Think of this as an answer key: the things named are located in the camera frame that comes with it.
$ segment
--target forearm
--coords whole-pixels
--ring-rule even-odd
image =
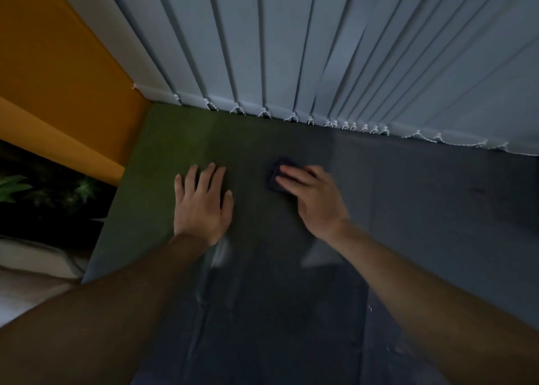
[[[344,226],[330,242],[454,383],[539,383],[539,333]]]
[[[3,327],[3,378],[10,384],[129,383],[179,276],[205,245],[177,236],[163,249]]]

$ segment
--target orange panel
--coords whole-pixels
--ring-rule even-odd
[[[0,34],[0,96],[126,164],[150,102],[66,0],[0,0]]]
[[[0,138],[111,185],[124,174],[122,165],[1,97]]]

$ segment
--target person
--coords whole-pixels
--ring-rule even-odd
[[[306,228],[346,258],[408,336],[454,384],[539,383],[539,333],[422,270],[354,225],[320,166],[281,167]],[[162,249],[52,298],[0,329],[0,376],[12,384],[129,383],[188,266],[223,237],[233,197],[225,168],[175,179],[174,237]]]

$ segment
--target person's left arm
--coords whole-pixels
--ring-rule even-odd
[[[131,381],[179,277],[232,221],[232,193],[226,192],[222,207],[220,201],[225,168],[214,170],[210,164],[195,185],[192,166],[185,190],[176,177],[174,238],[164,248],[0,328],[2,383]]]

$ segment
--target person's left hand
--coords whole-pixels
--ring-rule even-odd
[[[195,185],[197,170],[197,165],[189,169],[185,177],[185,190],[181,175],[177,175],[174,181],[176,191],[174,235],[183,233],[199,237],[204,239],[208,246],[212,246],[223,237],[232,222],[234,199],[232,191],[226,191],[221,207],[221,186],[225,167],[215,171],[215,164],[209,164],[206,170],[200,173],[198,185]]]

